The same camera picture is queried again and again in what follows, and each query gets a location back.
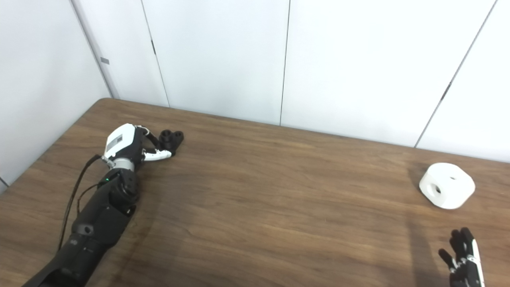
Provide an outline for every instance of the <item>cable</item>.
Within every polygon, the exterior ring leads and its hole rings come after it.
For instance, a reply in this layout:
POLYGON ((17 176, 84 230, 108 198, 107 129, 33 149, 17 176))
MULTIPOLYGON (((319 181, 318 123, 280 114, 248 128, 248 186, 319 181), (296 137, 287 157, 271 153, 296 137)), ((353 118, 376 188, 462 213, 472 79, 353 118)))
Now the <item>cable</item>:
POLYGON ((85 195, 85 193, 87 193, 87 191, 93 189, 94 187, 98 186, 98 184, 94 184, 93 186, 90 186, 88 187, 86 190, 84 190, 82 192, 82 194, 80 194, 80 196, 78 196, 78 199, 76 200, 76 214, 80 214, 80 200, 82 199, 83 195, 85 195))
POLYGON ((64 241, 64 234, 65 234, 65 228, 67 226, 67 218, 69 217, 69 212, 71 211, 72 202, 74 200, 74 196, 76 195, 76 192, 78 191, 78 187, 80 186, 80 182, 82 181, 83 175, 85 174, 85 171, 89 168, 89 166, 94 163, 96 160, 100 159, 100 155, 94 155, 92 158, 87 161, 85 166, 82 169, 82 172, 80 173, 80 176, 78 176, 78 180, 76 181, 76 184, 74 185, 74 188, 72 189, 71 196, 69 198, 69 202, 67 203, 67 207, 65 209, 64 213, 64 221, 62 222, 62 230, 60 230, 60 239, 59 239, 59 245, 57 247, 57 251, 62 248, 62 242, 64 241))

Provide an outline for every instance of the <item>wooden table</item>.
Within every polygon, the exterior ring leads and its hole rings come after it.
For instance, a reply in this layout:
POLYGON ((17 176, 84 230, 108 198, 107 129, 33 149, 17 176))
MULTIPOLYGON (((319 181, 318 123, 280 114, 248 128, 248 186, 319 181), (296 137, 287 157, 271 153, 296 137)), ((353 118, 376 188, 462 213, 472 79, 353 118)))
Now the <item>wooden table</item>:
POLYGON ((124 123, 186 138, 139 172, 137 213, 89 286, 448 286, 437 250, 463 226, 487 286, 510 282, 509 164, 105 99, 0 196, 0 286, 52 258, 80 170, 124 123), (442 161, 476 183, 458 210, 417 189, 442 161))

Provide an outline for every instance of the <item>prosthetic hand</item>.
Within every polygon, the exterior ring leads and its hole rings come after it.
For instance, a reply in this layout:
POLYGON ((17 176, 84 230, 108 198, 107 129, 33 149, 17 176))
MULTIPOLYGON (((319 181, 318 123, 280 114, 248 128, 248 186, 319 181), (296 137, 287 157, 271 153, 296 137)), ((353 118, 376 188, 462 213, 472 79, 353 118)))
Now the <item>prosthetic hand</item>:
POLYGON ((105 153, 85 165, 71 194, 64 215, 62 234, 55 257, 23 287, 83 287, 106 251, 119 241, 133 217, 140 198, 136 171, 144 161, 175 155, 184 139, 182 132, 164 130, 156 138, 146 127, 125 124, 108 136, 105 153), (143 146, 143 138, 154 145, 143 146), (78 210, 69 239, 63 242, 67 216, 79 182, 87 167, 101 158, 110 170, 97 184, 97 190, 78 210))
POLYGON ((455 258, 446 250, 439 250, 439 256, 450 269, 450 286, 485 287, 478 245, 469 229, 464 227, 460 231, 453 230, 450 245, 455 252, 455 258))

